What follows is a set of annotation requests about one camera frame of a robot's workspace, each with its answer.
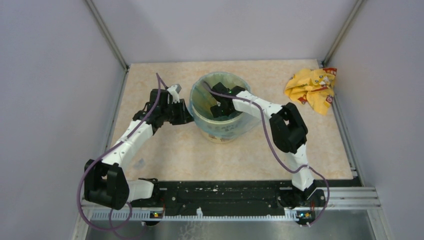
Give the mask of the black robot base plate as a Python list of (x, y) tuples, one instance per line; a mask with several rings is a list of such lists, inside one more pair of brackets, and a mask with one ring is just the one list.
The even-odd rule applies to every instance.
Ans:
[(135, 208), (158, 207), (165, 216), (283, 216), (290, 210), (318, 210), (327, 200), (322, 183), (312, 193), (296, 190), (288, 180), (157, 181), (151, 198), (133, 200)]

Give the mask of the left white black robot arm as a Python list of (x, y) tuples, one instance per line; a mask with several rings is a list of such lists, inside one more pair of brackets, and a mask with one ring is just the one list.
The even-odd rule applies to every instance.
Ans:
[(89, 160), (84, 170), (84, 199), (104, 207), (120, 210), (126, 203), (142, 200), (154, 207), (160, 202), (160, 193), (151, 179), (128, 181), (125, 170), (142, 145), (164, 123), (185, 125), (193, 122), (184, 99), (180, 98), (181, 86), (150, 92), (146, 109), (138, 111), (127, 130), (99, 161)]

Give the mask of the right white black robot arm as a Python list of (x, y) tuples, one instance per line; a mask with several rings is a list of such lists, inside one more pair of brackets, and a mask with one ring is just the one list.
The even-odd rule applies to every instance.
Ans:
[(292, 174), (294, 202), (307, 206), (317, 189), (313, 174), (319, 175), (319, 172), (309, 165), (306, 153), (308, 128), (297, 107), (291, 102), (280, 105), (266, 101), (240, 86), (229, 89), (220, 82), (213, 87), (207, 82), (202, 85), (219, 103), (218, 113), (237, 111), (261, 119), (272, 154)]

